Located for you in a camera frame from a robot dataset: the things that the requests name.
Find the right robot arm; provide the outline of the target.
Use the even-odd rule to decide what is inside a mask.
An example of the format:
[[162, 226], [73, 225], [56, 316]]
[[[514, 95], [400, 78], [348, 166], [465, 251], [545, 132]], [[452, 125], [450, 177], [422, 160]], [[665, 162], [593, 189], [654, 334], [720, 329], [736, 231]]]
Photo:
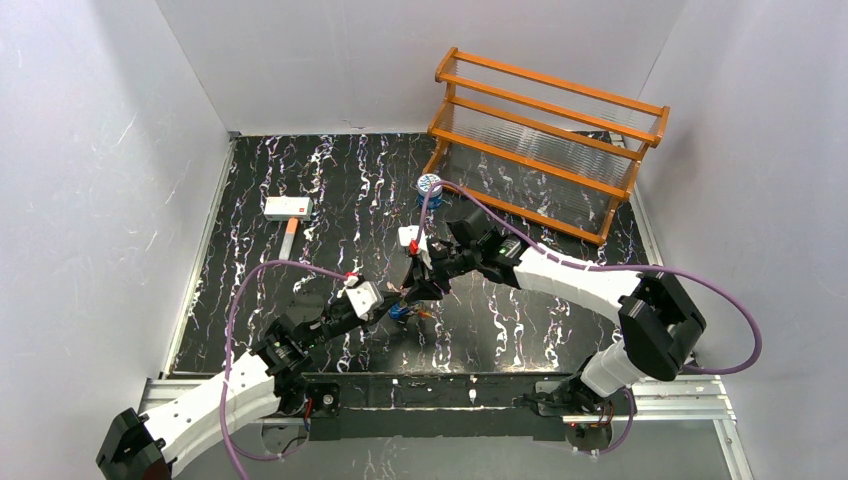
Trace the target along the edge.
[[408, 303], [439, 301], [452, 279], [478, 272], [489, 281], [540, 292], [614, 322], [620, 339], [585, 360], [566, 385], [568, 400], [598, 402], [646, 378], [672, 381], [685, 369], [706, 322], [677, 276], [652, 265], [612, 269], [537, 243], [478, 210], [449, 225], [449, 241], [421, 226], [398, 230], [410, 258], [403, 282]]

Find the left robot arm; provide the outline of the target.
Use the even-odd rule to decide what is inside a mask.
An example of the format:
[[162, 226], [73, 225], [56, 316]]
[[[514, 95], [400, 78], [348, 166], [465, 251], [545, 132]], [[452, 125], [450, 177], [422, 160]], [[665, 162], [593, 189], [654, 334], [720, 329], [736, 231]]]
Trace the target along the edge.
[[226, 433], [310, 404], [305, 373], [312, 349], [380, 319], [388, 297], [342, 293], [330, 302], [301, 298], [266, 329], [253, 349], [177, 398], [111, 422], [96, 456], [107, 479], [172, 479]]

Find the blue jar with patterned lid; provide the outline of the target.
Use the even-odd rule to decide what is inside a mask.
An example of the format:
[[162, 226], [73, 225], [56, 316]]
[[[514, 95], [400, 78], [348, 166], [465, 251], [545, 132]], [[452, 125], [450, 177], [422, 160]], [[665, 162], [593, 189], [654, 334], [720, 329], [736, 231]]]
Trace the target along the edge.
[[421, 175], [416, 182], [418, 205], [434, 210], [442, 203], [441, 178], [433, 173]]

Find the white orange marker pen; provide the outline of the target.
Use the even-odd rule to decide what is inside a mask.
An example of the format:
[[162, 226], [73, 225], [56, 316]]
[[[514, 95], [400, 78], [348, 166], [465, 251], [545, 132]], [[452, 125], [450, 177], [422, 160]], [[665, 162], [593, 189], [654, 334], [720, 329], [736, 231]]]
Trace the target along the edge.
[[299, 223], [300, 220], [294, 217], [289, 218], [286, 221], [285, 231], [283, 234], [283, 241], [278, 255], [279, 260], [290, 259]]

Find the white box with red logo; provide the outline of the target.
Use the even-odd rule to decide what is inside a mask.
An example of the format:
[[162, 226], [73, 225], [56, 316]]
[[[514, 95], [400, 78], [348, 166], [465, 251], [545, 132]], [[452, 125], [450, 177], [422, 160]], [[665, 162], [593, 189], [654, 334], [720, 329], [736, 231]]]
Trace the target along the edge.
[[269, 221], [306, 220], [312, 215], [314, 202], [309, 197], [268, 197], [263, 215]]

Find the orange wooden shelf rack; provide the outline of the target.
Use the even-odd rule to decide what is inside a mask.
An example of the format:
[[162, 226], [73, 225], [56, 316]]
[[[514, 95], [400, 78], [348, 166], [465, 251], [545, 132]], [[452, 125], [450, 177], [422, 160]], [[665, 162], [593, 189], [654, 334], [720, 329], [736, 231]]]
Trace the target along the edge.
[[670, 118], [657, 106], [448, 50], [434, 79], [445, 93], [423, 169], [483, 203], [601, 245], [632, 196]]

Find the aluminium rail frame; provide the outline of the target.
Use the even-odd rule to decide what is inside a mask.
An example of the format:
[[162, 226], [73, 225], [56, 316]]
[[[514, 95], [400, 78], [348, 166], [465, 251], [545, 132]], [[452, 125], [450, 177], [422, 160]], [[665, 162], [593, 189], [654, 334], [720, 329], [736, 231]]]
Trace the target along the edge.
[[710, 421], [734, 479], [753, 474], [736, 416], [717, 375], [642, 380], [586, 407], [566, 402], [563, 375], [542, 373], [341, 374], [306, 376], [291, 406], [252, 401], [234, 429], [263, 422], [297, 427], [307, 441], [360, 438], [531, 437], [597, 455], [635, 421]]

